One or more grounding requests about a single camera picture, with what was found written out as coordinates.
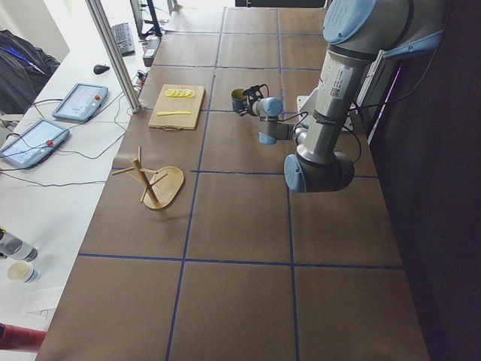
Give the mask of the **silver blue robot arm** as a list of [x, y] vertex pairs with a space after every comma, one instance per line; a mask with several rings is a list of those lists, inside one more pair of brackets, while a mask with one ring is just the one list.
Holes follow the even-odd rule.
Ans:
[[378, 53], [411, 57], [435, 50], [446, 26], [445, 1], [334, 1], [323, 23], [328, 46], [317, 88], [301, 108], [296, 125], [280, 120], [281, 101], [259, 86], [232, 92], [232, 108], [260, 119], [259, 141], [292, 139], [295, 153], [284, 161], [289, 189], [334, 192], [353, 179], [352, 160], [335, 150], [365, 69]]

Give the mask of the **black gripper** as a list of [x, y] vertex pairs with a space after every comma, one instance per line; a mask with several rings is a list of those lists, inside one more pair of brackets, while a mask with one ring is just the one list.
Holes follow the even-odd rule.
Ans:
[[267, 84], [258, 84], [258, 85], [251, 86], [248, 89], [241, 90], [242, 102], [245, 103], [245, 105], [238, 111], [238, 113], [241, 116], [244, 116], [246, 114], [249, 114], [252, 116], [257, 115], [257, 113], [254, 110], [255, 103], [265, 98], [265, 96], [261, 91], [262, 87], [266, 88], [267, 95], [269, 95], [269, 87]]

